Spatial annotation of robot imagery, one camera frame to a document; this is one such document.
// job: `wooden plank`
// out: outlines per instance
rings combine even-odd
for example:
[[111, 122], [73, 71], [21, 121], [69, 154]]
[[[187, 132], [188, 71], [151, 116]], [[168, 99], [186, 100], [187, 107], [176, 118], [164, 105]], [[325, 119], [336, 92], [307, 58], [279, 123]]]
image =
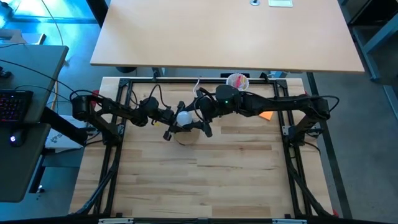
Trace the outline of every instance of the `wooden plank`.
[[[116, 95], [118, 80], [103, 78], [100, 94]], [[287, 83], [291, 95], [304, 93], [301, 79], [287, 79]], [[134, 91], [142, 100], [153, 86], [135, 83]], [[201, 86], [209, 91], [216, 87]], [[173, 107], [180, 100], [190, 103], [192, 88], [191, 84], [162, 84], [165, 103]], [[273, 96], [269, 85], [250, 85], [249, 91]], [[160, 98], [159, 91], [154, 97]], [[302, 117], [302, 112], [294, 111], [296, 122]], [[174, 139], [162, 139], [163, 125], [138, 128], [127, 123], [112, 213], [169, 218], [282, 218], [293, 214], [277, 115], [266, 121], [231, 114], [215, 119], [211, 126], [212, 138], [201, 133], [194, 145], [182, 146]], [[316, 144], [313, 139], [307, 141]], [[301, 152], [308, 187], [331, 212], [319, 153], [311, 146], [301, 147]], [[101, 144], [85, 149], [71, 212], [96, 188], [103, 154]], [[300, 207], [304, 211], [302, 200]]]
[[364, 72], [334, 0], [112, 0], [91, 64]]

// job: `computer mouse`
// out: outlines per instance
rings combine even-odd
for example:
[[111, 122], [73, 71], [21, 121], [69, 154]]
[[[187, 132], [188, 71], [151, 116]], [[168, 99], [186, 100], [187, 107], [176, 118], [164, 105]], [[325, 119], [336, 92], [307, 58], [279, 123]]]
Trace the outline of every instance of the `computer mouse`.
[[10, 145], [12, 147], [20, 147], [25, 143], [27, 137], [27, 128], [13, 129], [10, 134]]

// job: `orange object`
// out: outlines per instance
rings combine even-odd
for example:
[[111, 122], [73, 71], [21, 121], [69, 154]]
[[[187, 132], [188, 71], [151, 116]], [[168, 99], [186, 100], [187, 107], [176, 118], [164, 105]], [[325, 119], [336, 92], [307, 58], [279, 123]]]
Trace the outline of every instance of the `orange object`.
[[270, 121], [273, 113], [273, 111], [266, 111], [262, 112], [259, 116]]

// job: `gray floor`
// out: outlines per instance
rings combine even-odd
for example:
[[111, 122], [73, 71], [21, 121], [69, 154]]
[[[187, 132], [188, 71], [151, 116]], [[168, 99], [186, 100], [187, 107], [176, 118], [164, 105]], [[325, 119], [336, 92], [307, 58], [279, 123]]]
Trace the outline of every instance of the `gray floor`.
[[[45, 44], [60, 44], [54, 24], [10, 23], [7, 28], [44, 32], [48, 35]], [[102, 77], [126, 75], [115, 68], [90, 66], [90, 57], [100, 32], [97, 25], [60, 24], [60, 28], [65, 45], [70, 47], [67, 63], [60, 74], [61, 81], [73, 89], [96, 90], [100, 87]], [[383, 67], [382, 71], [394, 72], [394, 68]], [[226, 70], [170, 69], [168, 75], [217, 77], [221, 72]], [[139, 68], [137, 72], [127, 75], [151, 76], [152, 71], [150, 68]], [[293, 74], [288, 77], [303, 78], [307, 91], [310, 91], [305, 75]], [[370, 82], [368, 74], [316, 73], [315, 78], [321, 95], [336, 95], [341, 99], [328, 124], [353, 217], [398, 223], [398, 123], [382, 86]], [[67, 96], [68, 92], [61, 87], [60, 94]], [[59, 113], [71, 114], [70, 105], [60, 103]], [[332, 205], [340, 211], [322, 142], [322, 139], [318, 141]], [[0, 203], [0, 220], [66, 215], [78, 173], [76, 166], [80, 160], [81, 152], [75, 152], [50, 161], [72, 167], [46, 170], [42, 180], [46, 193], [27, 194], [21, 203]]]

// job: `white ball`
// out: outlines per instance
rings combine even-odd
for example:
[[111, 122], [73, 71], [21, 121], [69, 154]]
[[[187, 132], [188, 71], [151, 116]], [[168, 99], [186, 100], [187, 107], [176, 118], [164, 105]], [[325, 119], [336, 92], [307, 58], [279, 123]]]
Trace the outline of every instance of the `white ball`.
[[192, 115], [186, 111], [181, 111], [177, 115], [177, 124], [184, 126], [186, 124], [192, 123]]

